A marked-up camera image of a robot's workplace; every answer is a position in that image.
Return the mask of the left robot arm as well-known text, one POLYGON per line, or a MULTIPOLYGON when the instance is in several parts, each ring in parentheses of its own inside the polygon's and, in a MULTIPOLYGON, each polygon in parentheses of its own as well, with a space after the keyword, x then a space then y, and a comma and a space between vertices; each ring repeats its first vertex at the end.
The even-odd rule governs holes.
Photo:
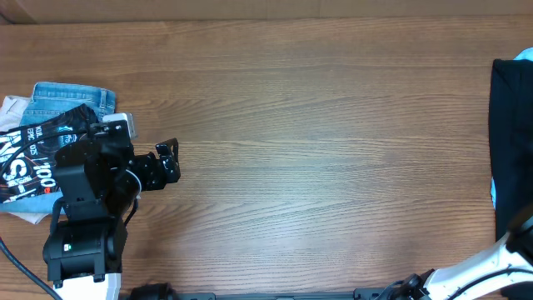
POLYGON ((127 224, 141 192, 179 180, 178 141, 136 155, 127 121, 93 123, 87 136, 55 155, 54 203, 42 254, 47 279, 61 299, 117 299, 127 224))

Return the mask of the black t-shirt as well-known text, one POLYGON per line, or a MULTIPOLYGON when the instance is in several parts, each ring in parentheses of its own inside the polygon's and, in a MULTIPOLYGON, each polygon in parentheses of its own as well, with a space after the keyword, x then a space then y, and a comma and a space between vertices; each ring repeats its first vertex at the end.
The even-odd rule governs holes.
POLYGON ((496 59, 489 101, 491 175, 496 190, 496 237, 532 204, 532 62, 496 59))

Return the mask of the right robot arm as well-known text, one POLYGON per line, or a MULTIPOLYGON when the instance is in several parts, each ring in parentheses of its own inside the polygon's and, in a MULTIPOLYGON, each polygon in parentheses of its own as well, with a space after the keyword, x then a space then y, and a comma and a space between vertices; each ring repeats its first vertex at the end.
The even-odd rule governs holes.
POLYGON ((492 247, 452 267, 412 274, 385 299, 471 300, 532 281, 532 206, 510 222, 492 247))

